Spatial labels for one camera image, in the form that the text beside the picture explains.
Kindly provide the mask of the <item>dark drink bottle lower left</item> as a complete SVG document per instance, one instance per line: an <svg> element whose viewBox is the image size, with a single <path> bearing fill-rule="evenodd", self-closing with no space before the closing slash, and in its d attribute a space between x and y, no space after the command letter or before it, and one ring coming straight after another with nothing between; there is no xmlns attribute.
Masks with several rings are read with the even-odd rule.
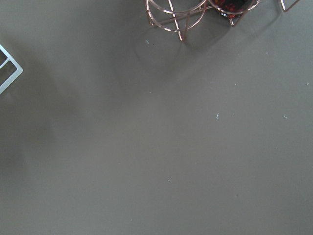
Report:
<svg viewBox="0 0 313 235"><path fill-rule="evenodd" d="M242 15L252 4L252 0L208 0L208 2L228 18Z"/></svg>

